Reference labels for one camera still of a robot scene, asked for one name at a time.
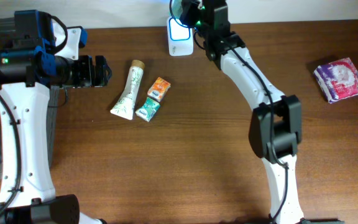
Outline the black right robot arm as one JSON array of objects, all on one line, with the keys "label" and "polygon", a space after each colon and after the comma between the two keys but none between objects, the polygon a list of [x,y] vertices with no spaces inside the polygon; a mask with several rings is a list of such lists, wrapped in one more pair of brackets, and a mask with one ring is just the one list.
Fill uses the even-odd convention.
[{"label": "black right robot arm", "polygon": [[286,96],[256,66],[245,42],[231,30],[226,1],[171,1],[170,13],[203,38],[208,59],[234,82],[252,110],[249,143],[267,173],[270,222],[301,223],[295,174],[301,143],[299,99]]}]

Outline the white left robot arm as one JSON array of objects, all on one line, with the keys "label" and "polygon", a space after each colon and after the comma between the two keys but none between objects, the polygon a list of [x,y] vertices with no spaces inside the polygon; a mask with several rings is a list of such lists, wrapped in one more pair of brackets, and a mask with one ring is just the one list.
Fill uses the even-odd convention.
[{"label": "white left robot arm", "polygon": [[102,87],[112,76],[99,55],[63,56],[71,44],[83,48],[84,28],[64,27],[59,18],[38,10],[14,14],[17,37],[0,50],[2,182],[0,223],[94,223],[80,211],[75,195],[57,196],[48,163],[47,110],[51,87]]}]

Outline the white tube with brown cap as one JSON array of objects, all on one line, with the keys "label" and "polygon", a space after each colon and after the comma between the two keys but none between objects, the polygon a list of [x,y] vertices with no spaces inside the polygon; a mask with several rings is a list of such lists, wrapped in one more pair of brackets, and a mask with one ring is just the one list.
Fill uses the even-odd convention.
[{"label": "white tube with brown cap", "polygon": [[124,91],[117,103],[110,110],[111,114],[128,120],[133,119],[135,102],[144,74],[144,68],[144,62],[140,60],[132,61]]}]

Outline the teal wet wipes pack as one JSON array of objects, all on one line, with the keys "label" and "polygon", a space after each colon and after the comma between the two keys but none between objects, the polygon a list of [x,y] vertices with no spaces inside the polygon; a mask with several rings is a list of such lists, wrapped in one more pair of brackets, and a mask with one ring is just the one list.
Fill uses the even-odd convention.
[{"label": "teal wet wipes pack", "polygon": [[179,19],[181,14],[183,13],[182,0],[171,0],[170,12],[175,18]]}]

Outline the pink purple tissue pack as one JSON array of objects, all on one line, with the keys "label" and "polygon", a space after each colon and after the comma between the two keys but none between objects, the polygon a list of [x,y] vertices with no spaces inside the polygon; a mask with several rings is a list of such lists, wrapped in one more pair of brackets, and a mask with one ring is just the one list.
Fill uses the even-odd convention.
[{"label": "pink purple tissue pack", "polygon": [[358,95],[358,70],[349,57],[319,65],[313,75],[328,103]]}]

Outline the green small tissue pack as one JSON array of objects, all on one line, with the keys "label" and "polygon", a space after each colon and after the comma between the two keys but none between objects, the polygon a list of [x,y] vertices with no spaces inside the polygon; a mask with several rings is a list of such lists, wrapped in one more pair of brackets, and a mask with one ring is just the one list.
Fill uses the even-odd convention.
[{"label": "green small tissue pack", "polygon": [[147,97],[145,103],[135,112],[143,120],[149,122],[160,108],[160,103]]}]

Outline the orange small tissue pack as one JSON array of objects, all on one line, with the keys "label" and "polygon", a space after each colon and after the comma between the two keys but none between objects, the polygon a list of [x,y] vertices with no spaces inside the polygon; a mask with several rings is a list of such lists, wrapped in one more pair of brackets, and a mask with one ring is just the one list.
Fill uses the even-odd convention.
[{"label": "orange small tissue pack", "polygon": [[147,95],[148,97],[158,102],[161,102],[170,87],[171,87],[171,83],[169,83],[168,81],[164,80],[161,77],[158,77],[154,82],[154,84],[149,88]]}]

